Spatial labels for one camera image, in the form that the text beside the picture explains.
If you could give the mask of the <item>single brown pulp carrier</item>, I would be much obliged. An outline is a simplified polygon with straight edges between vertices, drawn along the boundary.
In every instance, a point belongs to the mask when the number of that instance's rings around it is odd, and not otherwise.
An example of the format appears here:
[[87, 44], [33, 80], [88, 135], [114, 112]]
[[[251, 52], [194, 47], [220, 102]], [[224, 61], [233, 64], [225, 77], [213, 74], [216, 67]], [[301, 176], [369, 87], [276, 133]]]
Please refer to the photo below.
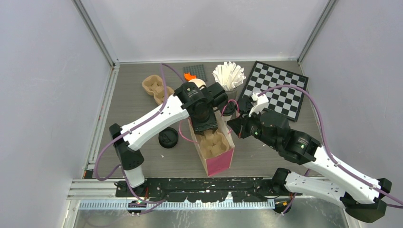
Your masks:
[[199, 143], [203, 158], [213, 158], [230, 149], [229, 142], [223, 133], [208, 130], [205, 135], [197, 135], [196, 139]]

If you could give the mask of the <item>stack of paper cups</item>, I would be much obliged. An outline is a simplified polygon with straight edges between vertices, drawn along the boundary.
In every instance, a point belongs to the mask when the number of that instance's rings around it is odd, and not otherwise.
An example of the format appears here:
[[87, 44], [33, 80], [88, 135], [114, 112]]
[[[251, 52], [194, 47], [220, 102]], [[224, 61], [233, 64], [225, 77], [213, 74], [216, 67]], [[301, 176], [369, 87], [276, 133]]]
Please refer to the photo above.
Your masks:
[[202, 89], [204, 87], [206, 87], [206, 83], [198, 78], [194, 78], [190, 81], [188, 81], [188, 83], [190, 83], [191, 88], [198, 88], [198, 89]]

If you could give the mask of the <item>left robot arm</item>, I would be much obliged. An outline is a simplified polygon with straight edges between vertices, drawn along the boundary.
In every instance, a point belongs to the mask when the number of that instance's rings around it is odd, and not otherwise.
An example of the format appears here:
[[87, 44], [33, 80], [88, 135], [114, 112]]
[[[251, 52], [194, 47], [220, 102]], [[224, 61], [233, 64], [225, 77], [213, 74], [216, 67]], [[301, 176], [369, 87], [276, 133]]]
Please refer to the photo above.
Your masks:
[[110, 126], [114, 149], [128, 180], [127, 190], [135, 197], [145, 193], [142, 171], [144, 157], [140, 148], [152, 137], [170, 125], [190, 118], [193, 131], [205, 135], [219, 127], [214, 108], [228, 100], [219, 83], [210, 86], [185, 82], [167, 100], [138, 120], [119, 126]]

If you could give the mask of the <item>yellow pink paper bag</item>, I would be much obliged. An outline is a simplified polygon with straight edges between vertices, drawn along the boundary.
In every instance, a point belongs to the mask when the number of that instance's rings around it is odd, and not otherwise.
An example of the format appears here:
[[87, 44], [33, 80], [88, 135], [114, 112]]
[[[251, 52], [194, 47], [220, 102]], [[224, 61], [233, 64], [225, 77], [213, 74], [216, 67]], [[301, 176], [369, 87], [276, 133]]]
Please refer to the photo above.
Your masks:
[[203, 135], [198, 135], [192, 128], [190, 119], [187, 119], [190, 129], [190, 138], [182, 133], [182, 121], [179, 121], [179, 135], [195, 145], [199, 158], [204, 166], [207, 176], [214, 176], [230, 168], [235, 144], [233, 142], [232, 130], [227, 126], [233, 114], [239, 111], [238, 103], [230, 99], [224, 107], [215, 114], [218, 129], [207, 130]]

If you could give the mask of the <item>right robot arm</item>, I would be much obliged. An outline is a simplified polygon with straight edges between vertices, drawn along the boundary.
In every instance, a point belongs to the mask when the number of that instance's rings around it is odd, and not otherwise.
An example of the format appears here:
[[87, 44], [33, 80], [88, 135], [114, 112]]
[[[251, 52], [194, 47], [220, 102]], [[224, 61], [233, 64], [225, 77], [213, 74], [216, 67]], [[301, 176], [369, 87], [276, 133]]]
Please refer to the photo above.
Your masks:
[[241, 139], [249, 136], [278, 152], [286, 161], [302, 165], [327, 178], [310, 178], [286, 168], [277, 168], [272, 177], [274, 193], [301, 193], [333, 203], [351, 217], [365, 223], [382, 218], [387, 204], [382, 200], [392, 183], [375, 179], [355, 170], [337, 157], [330, 157], [325, 147], [307, 133], [290, 128], [288, 119], [274, 111], [241, 115], [227, 122]]

